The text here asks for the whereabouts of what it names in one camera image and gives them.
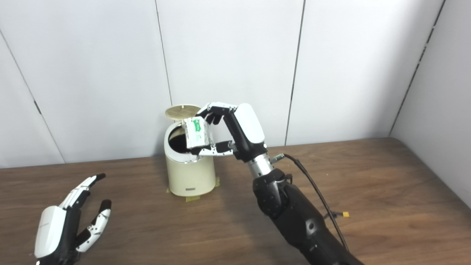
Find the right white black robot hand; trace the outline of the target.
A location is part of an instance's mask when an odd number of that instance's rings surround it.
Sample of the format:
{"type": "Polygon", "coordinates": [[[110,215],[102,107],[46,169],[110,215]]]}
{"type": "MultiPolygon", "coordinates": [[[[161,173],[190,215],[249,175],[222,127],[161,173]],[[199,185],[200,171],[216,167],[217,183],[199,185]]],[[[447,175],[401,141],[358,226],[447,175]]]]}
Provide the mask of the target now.
{"type": "Polygon", "coordinates": [[[223,120],[232,140],[211,143],[209,139],[197,142],[195,137],[188,138],[187,149],[193,155],[234,155],[237,160],[247,163],[267,153],[263,129],[250,104],[208,103],[197,112],[195,119],[203,132],[223,120]]]}

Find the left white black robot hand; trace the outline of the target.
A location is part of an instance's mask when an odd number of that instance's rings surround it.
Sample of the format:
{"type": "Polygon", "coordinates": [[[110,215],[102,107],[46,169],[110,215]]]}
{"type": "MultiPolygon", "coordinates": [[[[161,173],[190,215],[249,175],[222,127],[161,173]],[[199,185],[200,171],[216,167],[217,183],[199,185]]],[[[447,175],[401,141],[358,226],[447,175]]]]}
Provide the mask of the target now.
{"type": "Polygon", "coordinates": [[[111,215],[109,199],[101,202],[90,225],[81,233],[78,228],[81,208],[91,194],[90,188],[105,177],[105,173],[100,173],[86,178],[59,205],[43,210],[34,246],[37,265],[74,265],[101,237],[111,215]]]}

